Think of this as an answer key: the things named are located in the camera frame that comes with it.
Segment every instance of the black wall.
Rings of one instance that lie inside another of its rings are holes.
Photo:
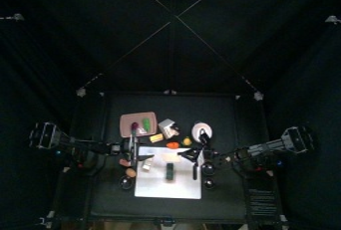
[[[295,125],[316,132],[316,149],[288,156],[281,172],[288,217],[318,229],[341,227],[341,26],[331,25],[267,96],[273,138]]]
[[[21,23],[0,22],[0,229],[39,228],[51,208],[57,164],[27,140],[37,121],[70,126],[77,93],[59,68]]]

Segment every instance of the black enclosure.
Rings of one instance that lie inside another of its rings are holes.
[[[340,229],[340,3],[0,0],[0,228],[42,229],[39,218],[54,206],[76,217],[86,211],[94,219],[137,216],[101,203],[110,200],[113,158],[97,180],[63,180],[73,191],[57,201],[62,159],[30,148],[27,139],[35,122],[47,120],[80,138],[116,139],[120,115],[149,110],[161,120],[173,114],[187,132],[203,113],[219,134],[215,144],[227,136],[231,148],[310,126],[316,149],[285,155],[277,172],[284,214],[293,229]],[[236,204],[223,189],[221,196],[204,194],[229,213],[174,217],[244,223],[247,195],[241,179],[229,177]],[[152,211],[158,214],[153,202]]]

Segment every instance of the food item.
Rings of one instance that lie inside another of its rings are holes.
[[[177,149],[178,148],[178,142],[169,142],[168,143],[168,148],[172,148],[172,149]]]
[[[134,171],[133,168],[129,168],[126,170],[126,175],[130,177],[130,178],[136,178],[137,177],[137,172]]]
[[[189,137],[187,137],[182,141],[182,144],[187,145],[187,146],[191,146],[192,145],[192,140]]]

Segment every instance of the tray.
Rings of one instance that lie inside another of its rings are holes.
[[[152,124],[150,131],[145,130],[145,126],[144,126],[145,118],[150,119],[150,124]],[[138,130],[137,130],[137,136],[146,136],[146,135],[153,135],[157,133],[158,122],[157,122],[156,113],[149,112],[149,113],[129,114],[129,115],[122,115],[122,118],[121,118],[122,137],[132,136],[132,129],[133,129],[134,122],[140,124]]]

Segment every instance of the small toy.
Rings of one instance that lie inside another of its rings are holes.
[[[173,180],[174,179],[174,164],[172,162],[168,163],[166,179],[168,180]]]
[[[169,142],[168,143],[168,148],[172,148],[172,149],[177,149],[178,148],[178,142]]]

